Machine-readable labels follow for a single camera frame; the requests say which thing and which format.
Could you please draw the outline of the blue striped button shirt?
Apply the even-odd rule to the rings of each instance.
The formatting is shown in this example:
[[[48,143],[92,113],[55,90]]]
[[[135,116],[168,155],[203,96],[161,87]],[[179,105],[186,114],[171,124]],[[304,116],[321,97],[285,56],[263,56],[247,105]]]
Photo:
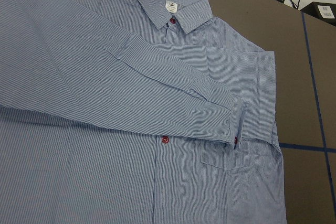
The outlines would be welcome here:
[[[286,223],[275,68],[208,0],[1,0],[1,223]]]

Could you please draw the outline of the black box with label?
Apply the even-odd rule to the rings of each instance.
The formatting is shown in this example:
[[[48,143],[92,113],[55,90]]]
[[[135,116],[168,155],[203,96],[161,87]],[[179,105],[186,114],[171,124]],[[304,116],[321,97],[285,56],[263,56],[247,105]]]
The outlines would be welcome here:
[[[335,4],[311,2],[301,9],[302,12],[335,26]]]

